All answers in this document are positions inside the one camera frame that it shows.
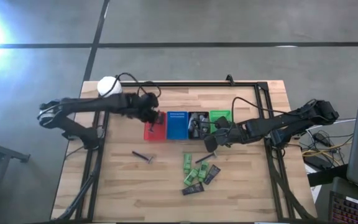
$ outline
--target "black floor line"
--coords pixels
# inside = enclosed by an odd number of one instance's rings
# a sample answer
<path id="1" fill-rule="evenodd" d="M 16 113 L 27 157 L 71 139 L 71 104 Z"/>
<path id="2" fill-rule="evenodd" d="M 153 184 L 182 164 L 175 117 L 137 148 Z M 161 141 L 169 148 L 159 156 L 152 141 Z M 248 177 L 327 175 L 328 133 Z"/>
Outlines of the black floor line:
<path id="1" fill-rule="evenodd" d="M 103 2 L 102 10 L 101 10 L 100 17 L 99 17 L 98 27 L 96 28 L 96 33 L 94 35 L 91 53 L 89 54 L 88 63 L 86 64 L 83 81 L 89 81 L 91 78 L 94 59 L 96 57 L 96 52 L 98 51 L 98 44 L 100 41 L 100 37 L 102 35 L 103 24 L 104 24 L 104 20 L 105 20 L 105 16 L 107 13 L 109 3 L 110 3 L 110 0 L 104 0 L 104 2 Z"/>
<path id="2" fill-rule="evenodd" d="M 101 43 L 101 44 L 0 44 L 0 49 L 161 49 L 207 47 L 358 47 L 358 42 L 160 42 L 160 43 Z"/>
<path id="3" fill-rule="evenodd" d="M 358 42 L 171 42 L 99 44 L 104 49 L 204 48 L 204 47 L 358 47 Z"/>
<path id="4" fill-rule="evenodd" d="M 83 49 L 92 44 L 0 44 L 0 49 Z"/>

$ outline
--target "white ball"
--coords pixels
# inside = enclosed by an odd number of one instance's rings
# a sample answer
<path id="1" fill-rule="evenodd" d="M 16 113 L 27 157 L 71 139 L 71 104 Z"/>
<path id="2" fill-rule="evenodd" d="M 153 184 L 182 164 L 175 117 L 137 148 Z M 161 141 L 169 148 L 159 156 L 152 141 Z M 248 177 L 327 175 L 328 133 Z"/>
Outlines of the white ball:
<path id="1" fill-rule="evenodd" d="M 102 96 L 104 94 L 106 94 L 111 89 L 111 87 L 115 81 L 116 81 L 116 78 L 114 78 L 114 77 L 103 77 L 98 82 L 99 94 Z M 104 97 L 107 97 L 107 96 L 110 96 L 110 95 L 116 94 L 116 93 L 122 93 L 121 83 L 119 81 L 116 82 L 116 85 L 114 86 L 114 88 Z"/>

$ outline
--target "blue bin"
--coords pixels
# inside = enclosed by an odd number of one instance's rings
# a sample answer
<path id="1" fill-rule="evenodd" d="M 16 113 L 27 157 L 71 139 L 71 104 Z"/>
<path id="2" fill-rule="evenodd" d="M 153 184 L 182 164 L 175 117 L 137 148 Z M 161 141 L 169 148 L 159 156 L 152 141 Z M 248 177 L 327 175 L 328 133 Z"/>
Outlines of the blue bin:
<path id="1" fill-rule="evenodd" d="M 167 112 L 167 139 L 188 139 L 187 111 Z"/>

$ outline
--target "green bin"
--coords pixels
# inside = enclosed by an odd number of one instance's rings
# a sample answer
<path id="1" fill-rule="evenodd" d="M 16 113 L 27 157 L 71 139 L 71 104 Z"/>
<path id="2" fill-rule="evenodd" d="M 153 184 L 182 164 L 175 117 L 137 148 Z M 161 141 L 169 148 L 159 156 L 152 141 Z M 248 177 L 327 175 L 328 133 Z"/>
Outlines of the green bin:
<path id="1" fill-rule="evenodd" d="M 211 122 L 216 121 L 218 118 L 222 116 L 225 117 L 228 121 L 232 121 L 230 110 L 214 110 L 209 112 L 209 118 Z M 215 125 L 211 124 L 211 133 L 213 133 L 214 131 L 216 131 Z"/>

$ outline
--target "gray floor tile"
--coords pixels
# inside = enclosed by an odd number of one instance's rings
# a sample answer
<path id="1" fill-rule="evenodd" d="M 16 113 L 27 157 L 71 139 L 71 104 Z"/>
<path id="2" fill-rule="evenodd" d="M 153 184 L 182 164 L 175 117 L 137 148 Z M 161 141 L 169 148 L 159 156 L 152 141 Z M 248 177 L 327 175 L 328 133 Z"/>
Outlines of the gray floor tile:
<path id="1" fill-rule="evenodd" d="M 67 141 L 36 119 L 39 104 L 78 97 L 88 49 L 3 50 L 0 55 L 0 145 L 31 154 L 12 160 L 0 189 L 0 223 L 49 219 Z"/>
<path id="2" fill-rule="evenodd" d="M 0 44 L 92 43 L 103 0 L 0 1 Z"/>
<path id="3" fill-rule="evenodd" d="M 101 42 L 358 41 L 358 0 L 112 0 Z"/>
<path id="4" fill-rule="evenodd" d="M 98 50 L 92 80 L 121 72 L 139 80 L 223 80 L 226 74 L 237 80 L 284 80 L 293 109 L 312 98 L 324 99 L 341 118 L 354 117 L 358 105 L 354 47 Z M 326 128 L 330 135 L 349 134 L 354 123 Z"/>

